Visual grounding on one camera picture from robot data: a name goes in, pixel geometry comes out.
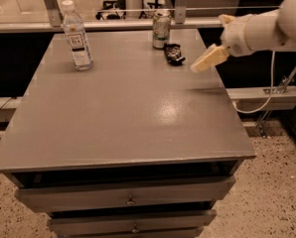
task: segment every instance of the bottle cap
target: bottle cap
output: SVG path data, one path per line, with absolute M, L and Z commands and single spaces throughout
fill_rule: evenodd
M 66 12 L 72 12 L 72 11 L 74 11 L 75 10 L 74 1 L 72 1 L 72 0 L 63 1 L 62 2 L 62 8 Z

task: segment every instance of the white cable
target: white cable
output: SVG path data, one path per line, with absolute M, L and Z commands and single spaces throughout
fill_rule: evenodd
M 235 106 L 235 109 L 236 109 L 237 112 L 243 113 L 243 114 L 252 114 L 252 113 L 255 113 L 257 111 L 260 111 L 261 109 L 263 109 L 269 103 L 269 101 L 271 99 L 273 87 L 274 87 L 274 63 L 275 63 L 275 52 L 273 52 L 272 53 L 272 56 L 271 56 L 271 65 L 270 65 L 270 89 L 269 89 L 269 96 L 268 96 L 267 100 L 265 101 L 265 103 L 262 104 L 259 108 L 254 109 L 254 110 L 251 110 L 251 111 L 239 110 Z

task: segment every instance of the bottle label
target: bottle label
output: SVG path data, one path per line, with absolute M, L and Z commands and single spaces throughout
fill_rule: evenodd
M 68 34 L 69 44 L 72 48 L 72 55 L 77 66 L 89 64 L 90 60 L 85 49 L 85 38 L 83 33 Z

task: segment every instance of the table surface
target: table surface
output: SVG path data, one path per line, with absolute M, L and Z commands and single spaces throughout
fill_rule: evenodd
M 172 30 L 186 57 L 177 67 L 151 31 L 87 35 L 87 71 L 54 36 L 1 139 L 1 173 L 254 158 L 216 69 L 189 70 L 205 50 L 198 31 Z

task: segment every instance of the electrical cord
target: electrical cord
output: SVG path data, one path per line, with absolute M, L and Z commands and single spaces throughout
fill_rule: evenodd
M 272 91 L 273 91 L 273 87 L 274 87 L 274 64 L 275 64 L 275 52 L 272 53 L 271 56 L 271 65 L 270 65 L 270 89 L 269 89 L 269 96 L 267 98 L 267 100 L 265 101 L 264 104 L 262 104 L 259 108 L 254 109 L 254 110 L 250 110 L 250 111 L 244 111 L 244 110 L 240 110 L 235 106 L 235 109 L 237 112 L 242 113 L 242 114 L 252 114 L 255 113 L 257 111 L 262 110 L 270 101 L 271 99 L 271 95 L 272 95 Z
M 16 99 L 15 97 L 11 97 L 10 99 L 8 99 L 1 107 L 0 107 L 0 110 L 1 109 L 3 109 L 3 107 L 5 106 L 5 105 L 7 105 L 7 103 L 10 101 L 10 100 L 12 100 L 12 99 Z

